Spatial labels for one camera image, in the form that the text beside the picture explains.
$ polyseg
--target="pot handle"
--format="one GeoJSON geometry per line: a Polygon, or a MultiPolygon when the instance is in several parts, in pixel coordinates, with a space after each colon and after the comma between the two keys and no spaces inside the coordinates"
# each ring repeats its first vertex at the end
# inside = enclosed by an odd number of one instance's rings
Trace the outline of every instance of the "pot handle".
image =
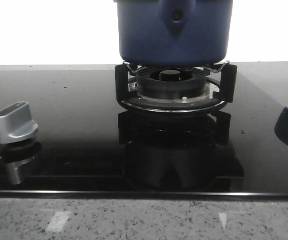
{"type": "Polygon", "coordinates": [[[159,14],[169,30],[180,30],[195,10],[196,0],[159,0],[159,14]]]}

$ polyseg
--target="black glass cooktop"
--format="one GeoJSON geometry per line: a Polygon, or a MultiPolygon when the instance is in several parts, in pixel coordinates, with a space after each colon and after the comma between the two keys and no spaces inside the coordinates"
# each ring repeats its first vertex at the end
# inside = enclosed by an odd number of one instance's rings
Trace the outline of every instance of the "black glass cooktop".
{"type": "Polygon", "coordinates": [[[29,102],[35,138],[0,144],[0,197],[288,197],[288,108],[241,75],[210,114],[141,114],[114,69],[0,70],[0,110],[29,102]]]}

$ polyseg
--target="white wall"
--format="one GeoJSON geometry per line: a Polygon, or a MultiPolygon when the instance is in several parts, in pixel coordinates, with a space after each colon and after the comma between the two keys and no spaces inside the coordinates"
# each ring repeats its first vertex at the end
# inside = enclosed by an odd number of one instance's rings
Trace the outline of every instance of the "white wall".
{"type": "MultiPolygon", "coordinates": [[[[0,0],[0,65],[115,64],[113,0],[0,0]]],[[[235,0],[227,59],[288,60],[288,0],[235,0]]]]}

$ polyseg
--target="stove knob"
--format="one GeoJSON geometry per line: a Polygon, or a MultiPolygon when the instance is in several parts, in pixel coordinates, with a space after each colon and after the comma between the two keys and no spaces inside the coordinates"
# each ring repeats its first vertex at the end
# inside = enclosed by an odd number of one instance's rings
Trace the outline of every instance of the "stove knob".
{"type": "Polygon", "coordinates": [[[38,126],[31,118],[28,102],[16,102],[0,111],[0,144],[29,139],[37,130],[38,126]]]}
{"type": "Polygon", "coordinates": [[[178,70],[164,70],[159,73],[159,80],[161,81],[178,81],[180,78],[180,71],[178,70]]]}

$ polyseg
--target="blue pot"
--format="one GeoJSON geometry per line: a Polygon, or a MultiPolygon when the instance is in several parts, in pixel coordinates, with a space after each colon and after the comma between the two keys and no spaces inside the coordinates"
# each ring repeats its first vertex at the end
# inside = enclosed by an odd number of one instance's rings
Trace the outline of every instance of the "blue pot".
{"type": "Polygon", "coordinates": [[[196,67],[227,52],[233,0],[114,0],[121,57],[150,67],[196,67]]]}

